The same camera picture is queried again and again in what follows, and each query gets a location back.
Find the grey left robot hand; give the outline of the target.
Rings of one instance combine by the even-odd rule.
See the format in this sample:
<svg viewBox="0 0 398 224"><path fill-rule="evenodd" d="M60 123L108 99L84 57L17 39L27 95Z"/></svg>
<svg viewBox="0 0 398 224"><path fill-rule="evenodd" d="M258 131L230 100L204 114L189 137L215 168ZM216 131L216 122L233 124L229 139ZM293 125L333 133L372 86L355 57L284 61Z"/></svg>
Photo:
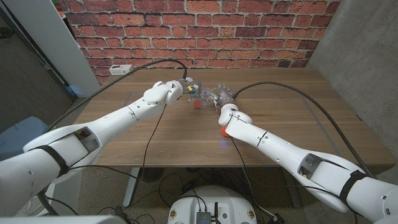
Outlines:
<svg viewBox="0 0 398 224"><path fill-rule="evenodd" d="M183 94L189 94L193 97L199 97L202 90L201 81L192 77L187 77L185 79L180 79L178 82L183 88Z"/></svg>

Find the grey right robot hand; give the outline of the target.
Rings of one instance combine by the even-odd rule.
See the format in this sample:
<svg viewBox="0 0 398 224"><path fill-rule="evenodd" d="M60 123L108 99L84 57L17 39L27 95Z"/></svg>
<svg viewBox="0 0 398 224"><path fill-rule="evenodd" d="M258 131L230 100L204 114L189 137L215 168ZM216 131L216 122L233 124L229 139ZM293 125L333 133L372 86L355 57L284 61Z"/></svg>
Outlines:
<svg viewBox="0 0 398 224"><path fill-rule="evenodd" d="M222 108L227 104L235 104L235 99L233 98L233 92L228 85L217 83L215 94L217 96L216 105Z"/></svg>

